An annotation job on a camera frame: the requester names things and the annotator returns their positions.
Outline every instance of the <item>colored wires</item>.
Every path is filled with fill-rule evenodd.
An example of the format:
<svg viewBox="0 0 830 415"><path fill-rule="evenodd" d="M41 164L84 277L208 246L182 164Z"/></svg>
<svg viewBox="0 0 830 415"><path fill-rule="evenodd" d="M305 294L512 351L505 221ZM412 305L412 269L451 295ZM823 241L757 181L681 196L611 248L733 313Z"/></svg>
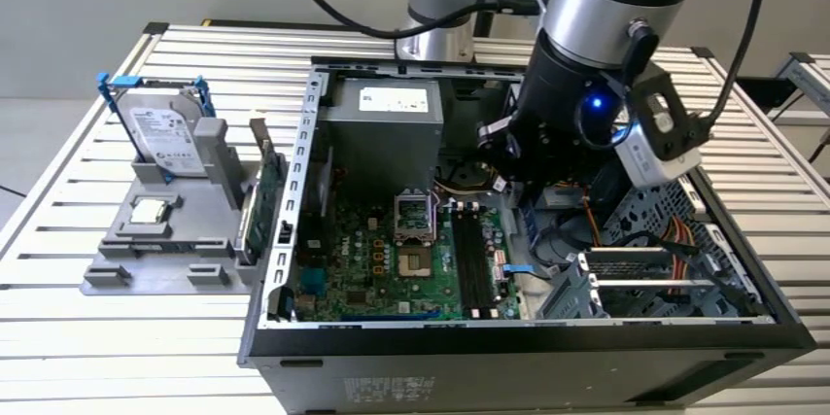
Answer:
<svg viewBox="0 0 830 415"><path fill-rule="evenodd" d="M691 233L691 228L688 225L677 218L677 216L671 216L671 223L668 225L668 229L663 234L663 240L672 236L673 243L679 243L683 245L695 245L695 236ZM685 278L688 273L688 263L684 260L677 259L676 255L671 256L671 279L679 281ZM668 294L679 294L679 289L671 289Z"/></svg>
<svg viewBox="0 0 830 415"><path fill-rule="evenodd" d="M683 225L683 230L685 231L685 241L688 242L688 245L691 245L692 247L696 247L695 236L691 233L691 228L688 228L688 225L685 225L684 223L681 223L681 225ZM683 262L683 271L680 274L680 279L685 277L687 272L688 272L688 263Z"/></svg>
<svg viewBox="0 0 830 415"><path fill-rule="evenodd" d="M593 219L593 213L587 203L587 187L581 189L581 205L584 206L584 215L587 216L587 223L591 225L591 238L593 240L593 246L601 246L599 243L599 227L596 227L596 220Z"/></svg>

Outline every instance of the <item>cpu chip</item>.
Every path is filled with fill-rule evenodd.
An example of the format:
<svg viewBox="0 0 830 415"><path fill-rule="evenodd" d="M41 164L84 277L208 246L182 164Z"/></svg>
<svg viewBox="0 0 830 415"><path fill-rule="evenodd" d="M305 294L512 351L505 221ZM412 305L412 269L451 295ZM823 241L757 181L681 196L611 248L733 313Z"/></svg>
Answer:
<svg viewBox="0 0 830 415"><path fill-rule="evenodd" d="M397 275L400 277L432 276L432 249L426 247L398 248Z"/></svg>

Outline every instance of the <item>blue clip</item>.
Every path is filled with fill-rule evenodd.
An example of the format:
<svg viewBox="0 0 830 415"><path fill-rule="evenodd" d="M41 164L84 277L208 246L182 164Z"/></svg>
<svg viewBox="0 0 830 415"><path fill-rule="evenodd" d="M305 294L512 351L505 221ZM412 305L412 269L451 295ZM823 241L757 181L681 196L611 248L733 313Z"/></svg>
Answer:
<svg viewBox="0 0 830 415"><path fill-rule="evenodd" d="M501 269L505 274L516 274L521 272L532 273L532 266L528 264L504 264Z"/></svg>
<svg viewBox="0 0 830 415"><path fill-rule="evenodd" d="M109 92L109 85L106 84L106 80L109 79L109 73L101 72L96 77L96 81L98 82L98 93L106 102L106 107L109 110L117 114L117 107L114 106L113 95Z"/></svg>
<svg viewBox="0 0 830 415"><path fill-rule="evenodd" d="M216 110L212 107L212 101L209 99L209 89L208 82L200 75L196 77L196 81L193 81L193 86L198 90L198 95L202 101L202 112L205 113L205 117L216 117Z"/></svg>
<svg viewBox="0 0 830 415"><path fill-rule="evenodd" d="M132 147L134 148L138 162L146 162L146 159L144 159L144 156L141 156L141 152L138 151L138 144L136 143L134 138L132 137L129 128L126 128L126 122L124 121L124 118L120 115L120 110L117 109L117 105L114 104L113 94L110 93L109 85L106 84L106 80L109 79L109 73L106 72L98 73L96 79L98 82L98 92L101 93L101 97L104 98L104 101L106 102L106 107L113 112L113 114L117 116L117 121L120 121L120 126L124 127L124 131L126 132L126 139L129 140L129 143L132 143Z"/></svg>
<svg viewBox="0 0 830 415"><path fill-rule="evenodd" d="M141 77L133 75L120 75L113 78L110 85L116 88L138 87L141 85Z"/></svg>

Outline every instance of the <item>circuit board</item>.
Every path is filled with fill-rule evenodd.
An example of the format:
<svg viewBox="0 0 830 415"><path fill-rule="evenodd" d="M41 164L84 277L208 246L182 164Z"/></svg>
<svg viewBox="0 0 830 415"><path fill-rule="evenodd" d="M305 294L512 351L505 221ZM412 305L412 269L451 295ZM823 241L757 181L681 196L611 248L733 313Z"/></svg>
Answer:
<svg viewBox="0 0 830 415"><path fill-rule="evenodd" d="M264 155L261 157L256 186L253 188L253 201L246 218L241 222L244 230L244 248L248 255L246 261L254 264L266 248L270 226L273 222L273 212L278 198L273 193L277 192L280 183L278 159L270 148L270 142L264 143Z"/></svg>
<svg viewBox="0 0 830 415"><path fill-rule="evenodd" d="M479 260L493 303L483 316L463 304L452 213L447 207L436 209L436 239L426 246L394 242L390 207L336 204L334 241L325 267L305 267L300 272L302 321L519 319L513 283L493 278L500 276L495 262L508 259L497 212L484 209L477 216L485 251Z"/></svg>

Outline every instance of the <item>blue latch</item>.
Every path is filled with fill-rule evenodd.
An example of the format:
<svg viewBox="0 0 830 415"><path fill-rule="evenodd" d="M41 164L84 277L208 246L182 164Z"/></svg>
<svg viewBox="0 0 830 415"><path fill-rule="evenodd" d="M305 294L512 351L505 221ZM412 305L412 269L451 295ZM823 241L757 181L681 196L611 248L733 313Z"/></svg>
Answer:
<svg viewBox="0 0 830 415"><path fill-rule="evenodd" d="M202 112L206 117L216 117L216 110L212 107L212 101L209 99L209 89L208 82L200 75L196 77L196 81L193 81L193 87L198 90L198 95L202 101Z"/></svg>
<svg viewBox="0 0 830 415"><path fill-rule="evenodd" d="M501 269L505 274L516 274L523 272L532 274L532 266L528 264L504 264Z"/></svg>
<svg viewBox="0 0 830 415"><path fill-rule="evenodd" d="M134 75L120 75L110 81L112 87L138 87L141 85L141 77Z"/></svg>

